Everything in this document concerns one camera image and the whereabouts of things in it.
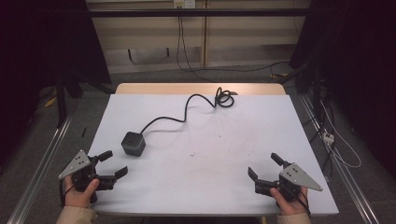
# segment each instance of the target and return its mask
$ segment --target triangular metal plate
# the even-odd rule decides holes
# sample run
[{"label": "triangular metal plate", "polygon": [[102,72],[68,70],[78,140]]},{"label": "triangular metal plate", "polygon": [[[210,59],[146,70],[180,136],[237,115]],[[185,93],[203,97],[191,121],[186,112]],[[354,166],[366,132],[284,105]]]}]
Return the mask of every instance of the triangular metal plate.
[{"label": "triangular metal plate", "polygon": [[323,191],[323,187],[321,187],[296,163],[286,167],[283,171],[280,172],[279,175],[285,177],[287,180],[289,180],[289,182],[295,185]]},{"label": "triangular metal plate", "polygon": [[62,173],[58,176],[59,179],[63,179],[67,175],[71,175],[82,168],[89,166],[91,164],[85,151],[80,150],[79,153],[70,161],[70,163],[64,168]]}]

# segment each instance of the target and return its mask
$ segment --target metal rail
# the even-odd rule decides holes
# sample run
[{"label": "metal rail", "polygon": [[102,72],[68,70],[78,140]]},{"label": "metal rail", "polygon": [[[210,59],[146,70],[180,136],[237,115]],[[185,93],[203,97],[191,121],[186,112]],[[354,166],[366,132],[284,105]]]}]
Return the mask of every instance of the metal rail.
[{"label": "metal rail", "polygon": [[186,9],[92,9],[59,10],[39,9],[37,15],[89,16],[92,18],[113,17],[302,17],[328,16],[334,8],[186,8]]},{"label": "metal rail", "polygon": [[[312,111],[313,105],[311,101],[306,96],[305,97],[301,96],[301,100],[303,102],[303,105],[305,107],[305,110],[309,118],[313,120],[314,127],[318,132],[319,124],[318,121],[315,119],[314,112]],[[328,153],[330,152],[330,149],[327,146],[326,146],[326,150]],[[334,153],[337,153],[337,155],[341,158],[341,155],[338,152],[337,147],[334,148]],[[373,207],[370,205],[370,202],[368,201],[367,197],[361,190],[361,187],[359,186],[353,174],[350,173],[348,167],[339,160],[337,160],[337,158],[335,158],[334,155],[332,155],[332,162],[335,168],[337,169],[339,175],[341,176],[341,179],[343,180],[346,189],[349,192],[354,204],[361,213],[361,217],[364,220],[364,222],[367,224],[379,224],[379,220],[376,217]]]},{"label": "metal rail", "polygon": [[55,157],[56,152],[58,151],[58,148],[64,139],[64,135],[66,134],[69,127],[71,117],[72,114],[66,118],[61,128],[56,130],[55,135],[52,137],[52,140],[47,147],[43,159],[35,170],[35,174],[32,176],[32,179],[30,180],[26,190],[18,201],[17,206],[14,208],[14,211],[12,212],[7,224],[21,224],[26,219],[33,202],[35,201],[35,196],[39,192],[41,184],[46,177],[50,165],[52,164],[53,158]]}]

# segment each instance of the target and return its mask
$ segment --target white tabletop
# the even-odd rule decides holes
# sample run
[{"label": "white tabletop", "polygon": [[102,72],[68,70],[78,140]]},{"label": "white tabletop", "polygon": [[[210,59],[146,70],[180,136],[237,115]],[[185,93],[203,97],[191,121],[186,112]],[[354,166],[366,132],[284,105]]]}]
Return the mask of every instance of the white tabletop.
[{"label": "white tabletop", "polygon": [[[112,95],[92,143],[90,156],[112,150],[97,165],[99,175],[129,173],[113,190],[98,191],[94,209],[116,216],[265,216],[278,208],[273,198],[254,192],[250,166],[261,179],[278,180],[272,159],[296,162],[323,188],[309,190],[313,215],[338,213],[334,199],[287,95],[235,96],[231,108],[213,109],[194,97],[188,120],[159,120],[144,132],[141,157],[126,155],[121,141],[150,121],[183,119],[189,95]],[[208,96],[213,102],[214,96]]]}]

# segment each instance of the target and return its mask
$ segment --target human hand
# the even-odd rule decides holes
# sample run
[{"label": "human hand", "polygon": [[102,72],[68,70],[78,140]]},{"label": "human hand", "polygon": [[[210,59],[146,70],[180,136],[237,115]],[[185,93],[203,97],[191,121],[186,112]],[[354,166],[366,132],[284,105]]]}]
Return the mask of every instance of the human hand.
[{"label": "human hand", "polygon": [[[279,192],[277,189],[270,189],[270,192],[274,199],[276,200],[277,204],[279,204],[280,207],[280,214],[282,216],[292,216],[292,215],[297,215],[301,214],[306,211],[306,209],[303,207],[302,204],[300,204],[297,200],[288,203],[285,198],[282,196],[282,194]],[[298,197],[299,199],[307,205],[307,195],[308,193],[308,188],[306,187],[301,187],[301,192],[299,193]]]},{"label": "human hand", "polygon": [[76,191],[73,185],[72,177],[70,175],[64,178],[64,188],[66,190],[70,189],[65,195],[65,206],[82,207],[88,208],[90,205],[90,198],[99,186],[99,180],[94,179],[91,181],[90,185],[85,189],[84,192]]}]

